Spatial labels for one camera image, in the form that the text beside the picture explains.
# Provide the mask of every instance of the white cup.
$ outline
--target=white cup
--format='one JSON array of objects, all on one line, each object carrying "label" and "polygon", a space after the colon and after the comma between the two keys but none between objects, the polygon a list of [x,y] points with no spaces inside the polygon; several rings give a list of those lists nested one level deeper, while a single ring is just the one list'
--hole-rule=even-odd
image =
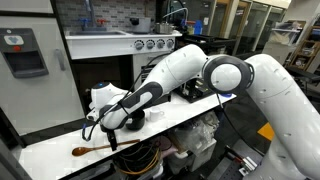
[{"label": "white cup", "polygon": [[155,122],[161,119],[164,115],[164,112],[160,110],[158,107],[151,107],[150,108],[150,117],[149,121]]}]

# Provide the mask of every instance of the machine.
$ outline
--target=machine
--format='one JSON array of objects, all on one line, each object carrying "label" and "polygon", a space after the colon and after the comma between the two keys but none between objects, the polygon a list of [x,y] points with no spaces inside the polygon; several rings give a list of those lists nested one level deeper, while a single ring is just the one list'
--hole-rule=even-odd
[{"label": "machine", "polygon": [[217,93],[246,90],[273,127],[268,153],[244,179],[320,179],[320,116],[290,74],[268,55],[241,61],[206,56],[196,45],[185,46],[158,63],[130,95],[108,83],[95,86],[87,118],[100,122],[115,150],[114,130],[122,128],[132,112],[193,78],[202,78]]}]

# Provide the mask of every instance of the white countertop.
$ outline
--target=white countertop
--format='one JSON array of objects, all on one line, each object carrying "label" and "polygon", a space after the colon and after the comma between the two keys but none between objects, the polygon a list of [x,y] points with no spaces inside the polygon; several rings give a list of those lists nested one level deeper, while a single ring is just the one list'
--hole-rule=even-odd
[{"label": "white countertop", "polygon": [[[226,102],[235,98],[220,96],[221,102]],[[128,141],[140,139],[141,141],[167,130],[177,124],[189,120],[205,111],[218,106],[216,95],[201,99],[192,104],[176,94],[172,94],[171,102],[158,105],[164,111],[163,119],[156,122],[146,121],[144,127],[139,131],[129,131],[125,127],[116,130],[117,141]],[[149,110],[146,109],[146,118],[149,116]],[[25,149],[13,151],[13,155],[18,159],[22,167],[28,172],[32,179],[59,179],[78,171],[90,164],[104,159],[116,152],[128,148],[132,145],[118,146],[117,151],[111,149],[102,149],[89,152],[80,157],[71,155],[71,151],[80,146],[95,147],[109,144],[107,135],[96,127],[92,134],[90,142],[81,138],[81,131],[77,130],[62,136],[58,136],[46,141],[27,146]]]},{"label": "white countertop", "polygon": [[119,35],[74,35],[74,36],[66,36],[67,40],[81,40],[81,39],[131,39],[131,38],[162,38],[162,37],[179,37],[182,36],[181,33],[173,33],[173,34],[131,34],[124,31],[116,31],[123,34]]}]

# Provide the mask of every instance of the faucet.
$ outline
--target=faucet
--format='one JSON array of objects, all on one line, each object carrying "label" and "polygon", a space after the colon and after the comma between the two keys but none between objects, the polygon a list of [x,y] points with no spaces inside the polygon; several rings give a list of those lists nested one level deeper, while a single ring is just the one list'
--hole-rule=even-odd
[{"label": "faucet", "polygon": [[91,0],[85,0],[85,6],[87,11],[90,13],[91,21],[92,21],[92,27],[97,27],[96,21],[95,21],[95,15],[94,15],[94,9]]}]

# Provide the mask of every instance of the black handle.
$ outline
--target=black handle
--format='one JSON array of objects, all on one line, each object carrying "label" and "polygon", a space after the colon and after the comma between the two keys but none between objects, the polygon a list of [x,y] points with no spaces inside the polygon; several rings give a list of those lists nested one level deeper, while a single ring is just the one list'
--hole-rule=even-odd
[{"label": "black handle", "polygon": [[139,18],[130,18],[130,22],[132,25],[139,25]]}]

